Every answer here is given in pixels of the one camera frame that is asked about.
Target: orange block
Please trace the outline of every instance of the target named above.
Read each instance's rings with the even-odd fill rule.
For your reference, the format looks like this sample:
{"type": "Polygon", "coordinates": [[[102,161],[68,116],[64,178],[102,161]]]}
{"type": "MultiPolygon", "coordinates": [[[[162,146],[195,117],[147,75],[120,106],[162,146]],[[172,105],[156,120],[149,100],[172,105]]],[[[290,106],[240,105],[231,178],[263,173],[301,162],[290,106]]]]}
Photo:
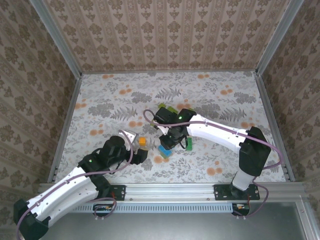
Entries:
{"type": "Polygon", "coordinates": [[[147,139],[144,136],[139,137],[139,145],[143,147],[147,145],[147,139]]]}

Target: floral wallpaper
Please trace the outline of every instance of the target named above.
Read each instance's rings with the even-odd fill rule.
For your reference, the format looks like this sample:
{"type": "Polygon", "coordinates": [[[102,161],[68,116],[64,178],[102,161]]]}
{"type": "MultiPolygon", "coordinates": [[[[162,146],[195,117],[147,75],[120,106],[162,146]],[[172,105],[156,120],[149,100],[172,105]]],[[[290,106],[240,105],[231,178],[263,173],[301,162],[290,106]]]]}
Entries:
{"type": "MultiPolygon", "coordinates": [[[[162,103],[178,111],[192,108],[227,126],[257,126],[273,143],[253,72],[88,74],[82,76],[56,181],[121,129],[146,137],[148,158],[106,175],[111,183],[231,182],[239,168],[239,155],[212,141],[192,137],[192,151],[176,146],[169,158],[160,156],[161,131],[145,121],[143,111],[156,112],[162,103]]],[[[266,164],[278,160],[272,152],[266,164]]],[[[285,181],[283,170],[280,166],[264,170],[258,181],[285,181]]]]}
{"type": "Polygon", "coordinates": [[[28,0],[0,0],[0,239],[46,182],[75,85],[28,0]]]}
{"type": "Polygon", "coordinates": [[[297,181],[320,219],[320,1],[305,0],[263,73],[297,181]]]}
{"type": "Polygon", "coordinates": [[[44,0],[84,73],[254,69],[290,0],[44,0]]]}

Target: floral tablecloth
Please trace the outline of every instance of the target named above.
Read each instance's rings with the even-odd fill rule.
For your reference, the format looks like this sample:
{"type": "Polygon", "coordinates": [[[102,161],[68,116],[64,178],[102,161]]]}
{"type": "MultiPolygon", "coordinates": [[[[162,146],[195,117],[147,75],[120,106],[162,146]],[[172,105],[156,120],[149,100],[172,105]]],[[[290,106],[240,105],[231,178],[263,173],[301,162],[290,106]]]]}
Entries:
{"type": "MultiPolygon", "coordinates": [[[[121,129],[147,138],[148,158],[140,165],[106,176],[111,183],[230,182],[238,169],[239,156],[206,139],[193,137],[192,151],[176,146],[169,158],[160,156],[161,131],[145,121],[143,110],[156,112],[161,103],[178,111],[192,108],[231,127],[256,126],[273,143],[252,72],[83,75],[56,181],[121,129]]],[[[266,164],[278,160],[278,155],[271,152],[266,164]]],[[[284,182],[285,177],[282,168],[277,167],[264,170],[257,181],[284,182]]]]}

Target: blue block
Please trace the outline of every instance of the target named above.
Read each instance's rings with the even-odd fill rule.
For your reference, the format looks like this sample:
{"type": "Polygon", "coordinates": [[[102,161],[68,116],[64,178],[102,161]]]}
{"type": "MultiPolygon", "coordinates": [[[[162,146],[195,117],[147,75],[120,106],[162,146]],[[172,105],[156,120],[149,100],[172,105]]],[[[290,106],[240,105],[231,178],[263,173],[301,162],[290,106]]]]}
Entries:
{"type": "Polygon", "coordinates": [[[158,146],[158,150],[160,152],[160,155],[164,158],[167,159],[168,157],[170,157],[172,155],[172,151],[171,150],[166,150],[162,145],[158,146]]]}

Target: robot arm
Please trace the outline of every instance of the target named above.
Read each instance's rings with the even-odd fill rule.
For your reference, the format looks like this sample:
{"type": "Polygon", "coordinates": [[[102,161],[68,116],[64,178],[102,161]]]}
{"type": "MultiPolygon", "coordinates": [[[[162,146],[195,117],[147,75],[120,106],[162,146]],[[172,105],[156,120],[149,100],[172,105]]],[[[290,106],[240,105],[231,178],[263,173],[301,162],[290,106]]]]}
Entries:
{"type": "MultiPolygon", "coordinates": [[[[131,143],[136,139],[136,134],[123,132],[128,136],[131,143]]],[[[110,137],[102,148],[86,155],[77,167],[47,191],[28,201],[18,200],[13,206],[13,220],[16,224],[25,211],[37,204],[21,223],[19,230],[23,237],[26,240],[38,240],[46,234],[48,228],[75,207],[96,198],[111,197],[111,184],[101,174],[81,176],[72,181],[68,181],[68,179],[86,173],[109,171],[111,166],[129,161],[131,149],[130,144],[126,141],[126,138],[120,136],[110,137]],[[39,203],[42,196],[51,192],[63,182],[67,184],[61,186],[43,202],[39,203]]],[[[133,155],[131,164],[143,163],[147,159],[147,154],[148,151],[138,149],[137,153],[133,155]]]]}
{"type": "MultiPolygon", "coordinates": [[[[225,126],[211,121],[189,109],[182,109],[176,114],[161,107],[155,114],[153,120],[159,124],[167,125],[188,122],[212,123],[216,126],[224,127],[266,142],[263,133],[257,127],[245,130],[225,126]]],[[[239,170],[230,185],[234,197],[245,194],[247,188],[252,183],[252,180],[255,177],[260,176],[271,151],[268,146],[208,124],[193,123],[172,127],[158,126],[158,128],[163,133],[159,139],[161,145],[166,150],[172,149],[174,146],[181,143],[187,136],[194,136],[213,141],[239,154],[239,170]]]]}

